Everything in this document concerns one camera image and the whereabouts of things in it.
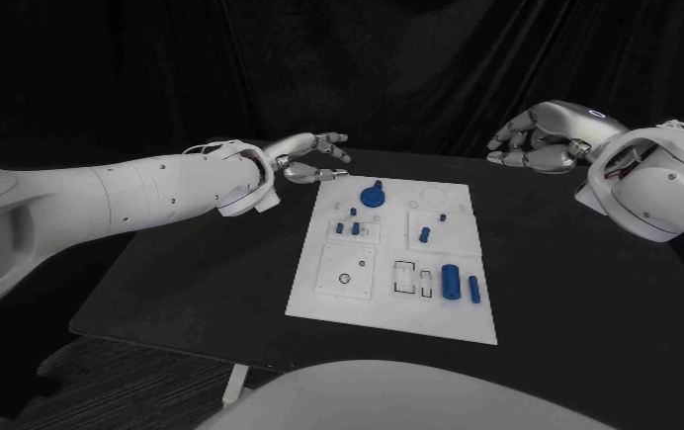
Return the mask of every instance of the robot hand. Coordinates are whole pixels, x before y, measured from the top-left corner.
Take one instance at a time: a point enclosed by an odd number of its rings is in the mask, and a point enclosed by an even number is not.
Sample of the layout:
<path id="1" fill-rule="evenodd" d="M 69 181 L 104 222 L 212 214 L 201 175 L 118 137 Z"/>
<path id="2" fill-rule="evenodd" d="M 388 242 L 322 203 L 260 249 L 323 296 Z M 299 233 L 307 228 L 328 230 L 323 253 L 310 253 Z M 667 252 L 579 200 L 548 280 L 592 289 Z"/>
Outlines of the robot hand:
<path id="1" fill-rule="evenodd" d="M 493 151 L 488 160 L 506 166 L 528 167 L 541 173 L 567 173 L 577 161 L 593 162 L 609 139 L 628 128 L 600 112 L 561 101 L 537 104 L 504 126 L 488 148 L 504 142 L 509 151 Z M 530 151 L 522 149 L 530 138 Z"/>
<path id="2" fill-rule="evenodd" d="M 290 162 L 294 158 L 304 155 L 309 151 L 316 149 L 322 153 L 328 153 L 335 158 L 339 158 L 345 163 L 352 161 L 349 155 L 345 153 L 335 143 L 346 141 L 346 135 L 342 133 L 299 133 L 297 135 L 283 138 L 271 143 L 264 148 L 264 153 L 271 160 L 271 167 L 274 171 L 284 170 L 284 177 L 293 183 L 313 183 L 316 181 L 335 180 L 339 177 L 348 176 L 346 170 L 316 169 L 315 167 Z"/>

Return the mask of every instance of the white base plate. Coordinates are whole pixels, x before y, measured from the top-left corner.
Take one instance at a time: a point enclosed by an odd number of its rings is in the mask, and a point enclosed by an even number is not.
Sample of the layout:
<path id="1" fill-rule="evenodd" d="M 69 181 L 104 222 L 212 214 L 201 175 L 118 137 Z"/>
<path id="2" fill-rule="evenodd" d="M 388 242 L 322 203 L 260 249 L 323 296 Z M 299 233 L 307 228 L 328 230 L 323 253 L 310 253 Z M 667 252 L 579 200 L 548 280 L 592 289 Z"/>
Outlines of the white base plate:
<path id="1" fill-rule="evenodd" d="M 378 179 L 385 203 L 368 208 L 361 203 L 361 192 Z M 338 222 L 343 224 L 339 234 Z M 349 230 L 353 222 L 359 223 L 356 235 Z M 426 243 L 418 240 L 424 227 L 430 228 Z M 397 262 L 414 264 L 414 294 L 397 291 L 397 287 L 410 290 L 405 280 L 411 280 L 405 274 L 410 267 Z M 460 270 L 459 300 L 442 295 L 446 264 Z M 478 278 L 479 303 L 472 301 L 470 276 Z M 424 292 L 430 286 L 431 294 Z M 284 314 L 496 344 L 466 185 L 362 176 L 320 184 Z"/>

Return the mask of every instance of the black table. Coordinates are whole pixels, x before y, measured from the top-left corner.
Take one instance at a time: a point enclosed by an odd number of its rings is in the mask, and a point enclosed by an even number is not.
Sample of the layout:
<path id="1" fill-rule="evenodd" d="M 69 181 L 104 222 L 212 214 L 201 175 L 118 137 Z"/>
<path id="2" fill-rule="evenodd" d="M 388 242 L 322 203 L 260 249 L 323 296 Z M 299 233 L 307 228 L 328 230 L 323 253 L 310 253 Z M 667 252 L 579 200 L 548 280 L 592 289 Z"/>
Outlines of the black table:
<path id="1" fill-rule="evenodd" d="M 214 212 L 137 234 L 71 330 L 278 372 L 351 359 L 423 364 L 619 428 L 670 428 L 684 267 L 667 244 L 574 201 L 586 169 L 545 176 L 479 159 L 349 153 L 358 175 L 470 186 L 499 346 L 286 316 L 317 186 L 283 178 L 263 214 Z"/>

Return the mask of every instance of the blue object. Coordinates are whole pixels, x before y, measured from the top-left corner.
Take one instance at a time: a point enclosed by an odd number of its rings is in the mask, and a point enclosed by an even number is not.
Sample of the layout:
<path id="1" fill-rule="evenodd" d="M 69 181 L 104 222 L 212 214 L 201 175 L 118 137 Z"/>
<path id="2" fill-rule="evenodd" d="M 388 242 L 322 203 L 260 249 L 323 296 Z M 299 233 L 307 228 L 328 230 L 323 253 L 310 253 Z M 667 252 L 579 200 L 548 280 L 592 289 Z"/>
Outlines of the blue object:
<path id="1" fill-rule="evenodd" d="M 478 285 L 478 277 L 472 275 L 467 278 L 467 283 L 470 284 L 470 298 L 473 299 L 473 303 L 480 302 L 480 287 Z"/>
<path id="2" fill-rule="evenodd" d="M 423 244 L 427 243 L 427 237 L 429 236 L 430 236 L 430 228 L 424 227 L 423 231 L 420 232 L 420 239 L 418 239 Z"/>
<path id="3" fill-rule="evenodd" d="M 459 268 L 452 264 L 442 267 L 442 295 L 447 300 L 460 299 Z"/>
<path id="4" fill-rule="evenodd" d="M 377 208 L 385 203 L 385 192 L 382 191 L 382 181 L 375 182 L 375 186 L 361 192 L 361 202 L 364 206 Z"/>

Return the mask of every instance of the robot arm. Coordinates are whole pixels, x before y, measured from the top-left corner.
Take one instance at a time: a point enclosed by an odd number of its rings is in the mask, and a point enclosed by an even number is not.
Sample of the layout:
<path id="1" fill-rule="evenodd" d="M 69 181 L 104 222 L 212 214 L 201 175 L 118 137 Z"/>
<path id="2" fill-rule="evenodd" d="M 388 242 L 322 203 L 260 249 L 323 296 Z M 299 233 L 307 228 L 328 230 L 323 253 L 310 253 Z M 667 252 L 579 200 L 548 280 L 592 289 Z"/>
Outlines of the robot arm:
<path id="1" fill-rule="evenodd" d="M 290 163 L 312 149 L 342 161 L 346 135 L 302 133 L 264 150 L 239 140 L 201 152 L 114 165 L 46 171 L 0 170 L 0 297 L 65 248 L 108 235 L 177 222 L 212 209 L 258 212 L 280 202 L 274 174 L 296 183 L 333 180 L 345 170 Z M 208 147 L 218 147 L 203 152 Z"/>
<path id="2" fill-rule="evenodd" d="M 684 231 L 684 128 L 677 121 L 629 131 L 592 109 L 560 101 L 528 109 L 488 147 L 488 159 L 543 173 L 592 163 L 576 199 L 638 236 L 665 242 Z M 524 151 L 530 136 L 530 151 Z"/>

